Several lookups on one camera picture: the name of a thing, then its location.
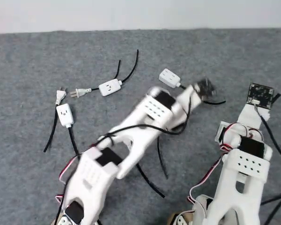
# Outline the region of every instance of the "circuit board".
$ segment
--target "circuit board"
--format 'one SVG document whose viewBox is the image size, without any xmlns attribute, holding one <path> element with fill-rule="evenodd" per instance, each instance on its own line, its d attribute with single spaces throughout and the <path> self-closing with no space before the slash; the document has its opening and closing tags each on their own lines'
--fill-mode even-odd
<svg viewBox="0 0 281 225">
<path fill-rule="evenodd" d="M 271 109 L 273 105 L 274 88 L 251 83 L 247 103 L 258 107 Z"/>
</svg>

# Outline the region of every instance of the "white wall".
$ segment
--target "white wall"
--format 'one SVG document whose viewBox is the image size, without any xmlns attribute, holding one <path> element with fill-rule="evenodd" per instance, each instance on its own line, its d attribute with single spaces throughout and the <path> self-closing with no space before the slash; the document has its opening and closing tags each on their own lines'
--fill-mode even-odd
<svg viewBox="0 0 281 225">
<path fill-rule="evenodd" d="M 281 27 L 281 0 L 0 0 L 0 33 Z"/>
</svg>

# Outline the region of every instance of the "white power socket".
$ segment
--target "white power socket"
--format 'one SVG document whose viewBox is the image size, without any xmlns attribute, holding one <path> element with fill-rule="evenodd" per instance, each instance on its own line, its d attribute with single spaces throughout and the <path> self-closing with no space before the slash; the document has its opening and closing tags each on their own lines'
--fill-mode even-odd
<svg viewBox="0 0 281 225">
<path fill-rule="evenodd" d="M 62 218 L 60 218 L 57 225 L 73 225 L 73 224 L 66 215 L 63 215 Z"/>
<path fill-rule="evenodd" d="M 57 106 L 56 111 L 63 127 L 70 128 L 74 124 L 73 115 L 68 103 Z"/>
<path fill-rule="evenodd" d="M 164 69 L 159 75 L 159 80 L 171 88 L 175 88 L 180 86 L 181 79 L 169 69 Z"/>
<path fill-rule="evenodd" d="M 121 89 L 122 82 L 118 79 L 113 79 L 99 85 L 99 90 L 102 96 L 110 95 Z"/>
</svg>

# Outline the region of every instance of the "white robotic arm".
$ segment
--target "white robotic arm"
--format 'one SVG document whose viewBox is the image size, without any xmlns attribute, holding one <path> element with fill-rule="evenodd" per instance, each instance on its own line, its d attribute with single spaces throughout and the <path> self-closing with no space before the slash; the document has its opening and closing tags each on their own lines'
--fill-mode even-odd
<svg viewBox="0 0 281 225">
<path fill-rule="evenodd" d="M 214 87 L 208 79 L 190 85 L 176 99 L 168 91 L 153 87 L 122 123 L 81 155 L 61 203 L 64 220 L 69 225 L 94 224 L 113 180 L 124 178 L 162 131 L 172 133 L 171 129 L 186 123 L 187 115 L 213 94 Z M 124 160 L 111 150 L 121 142 L 130 151 Z"/>
<path fill-rule="evenodd" d="M 236 123 L 221 122 L 215 141 L 225 154 L 214 198 L 194 201 L 192 225 L 260 225 L 259 208 L 272 157 L 259 130 L 269 119 L 274 90 L 251 84 L 247 104 Z"/>
</svg>

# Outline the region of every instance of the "gray carpet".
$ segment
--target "gray carpet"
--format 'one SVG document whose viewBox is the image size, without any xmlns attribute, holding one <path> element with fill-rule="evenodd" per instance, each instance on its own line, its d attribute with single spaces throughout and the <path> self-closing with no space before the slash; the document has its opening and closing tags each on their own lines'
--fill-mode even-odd
<svg viewBox="0 0 281 225">
<path fill-rule="evenodd" d="M 74 136 L 80 151 L 117 125 L 168 68 L 188 85 L 202 76 L 218 88 L 221 106 L 202 105 L 180 136 L 161 136 L 169 180 L 163 176 L 155 144 L 140 164 L 166 194 L 160 198 L 134 168 L 116 180 L 100 215 L 104 225 L 164 225 L 175 211 L 187 210 L 189 187 L 205 174 L 220 152 L 214 135 L 221 120 L 237 120 L 251 82 L 281 92 L 281 29 L 277 30 L 135 30 L 51 32 L 0 35 L 0 225 L 48 225 L 62 191 L 58 175 L 74 152 L 59 122 L 50 150 L 42 152 L 54 117 L 55 91 L 60 86 L 96 87 L 111 79 L 122 60 L 119 79 L 131 70 L 136 49 L 139 64 L 119 92 L 102 97 L 94 91 L 79 99 L 67 97 L 74 112 Z M 281 98 L 269 125 L 281 146 Z M 272 142 L 265 131 L 265 140 Z M 220 168 L 196 189 L 214 195 Z M 281 193 L 281 156 L 274 149 L 264 198 Z M 261 224 L 275 203 L 260 210 Z M 272 221 L 281 224 L 281 210 Z"/>
</svg>

